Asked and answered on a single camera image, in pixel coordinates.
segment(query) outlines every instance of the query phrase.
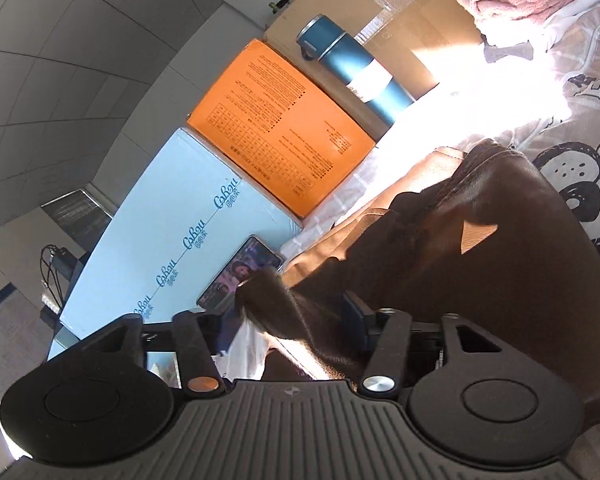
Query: white cloth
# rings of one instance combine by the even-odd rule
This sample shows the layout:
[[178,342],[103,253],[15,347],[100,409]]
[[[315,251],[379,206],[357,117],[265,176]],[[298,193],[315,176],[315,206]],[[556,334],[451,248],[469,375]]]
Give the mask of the white cloth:
[[529,41],[536,53],[547,52],[558,43],[568,28],[600,0],[574,0],[552,14],[542,25],[525,20],[488,20],[480,24],[480,31],[489,44],[500,48]]

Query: cartoon print bedding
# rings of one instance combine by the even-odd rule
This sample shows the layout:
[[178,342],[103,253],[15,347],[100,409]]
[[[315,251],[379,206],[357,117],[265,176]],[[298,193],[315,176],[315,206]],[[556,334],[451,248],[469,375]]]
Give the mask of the cartoon print bedding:
[[600,252],[600,4],[550,56],[571,117],[517,132],[515,137],[525,139],[517,148],[558,190]]

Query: smartphone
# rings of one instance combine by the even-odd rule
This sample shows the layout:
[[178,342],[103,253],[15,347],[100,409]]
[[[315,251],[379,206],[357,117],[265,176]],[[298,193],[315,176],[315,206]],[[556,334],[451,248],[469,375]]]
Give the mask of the smartphone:
[[282,258],[269,249],[258,237],[251,235],[224,266],[196,303],[205,310],[213,310],[230,300],[238,285],[256,270],[282,266]]

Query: metal screw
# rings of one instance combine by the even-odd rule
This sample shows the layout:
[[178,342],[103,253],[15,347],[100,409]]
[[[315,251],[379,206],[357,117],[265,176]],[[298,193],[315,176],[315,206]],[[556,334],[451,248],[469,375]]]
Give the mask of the metal screw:
[[187,383],[187,386],[192,392],[204,394],[207,392],[212,392],[213,390],[217,390],[220,386],[220,383],[213,377],[200,376],[190,379]]
[[394,389],[395,381],[384,375],[372,375],[362,381],[362,385],[370,392],[388,392]]

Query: blue thermos bottle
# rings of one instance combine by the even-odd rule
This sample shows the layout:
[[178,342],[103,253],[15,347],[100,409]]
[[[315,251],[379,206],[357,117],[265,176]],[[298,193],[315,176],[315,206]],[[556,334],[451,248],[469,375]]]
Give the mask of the blue thermos bottle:
[[305,59],[318,60],[388,126],[413,103],[376,58],[325,15],[312,19],[296,42]]

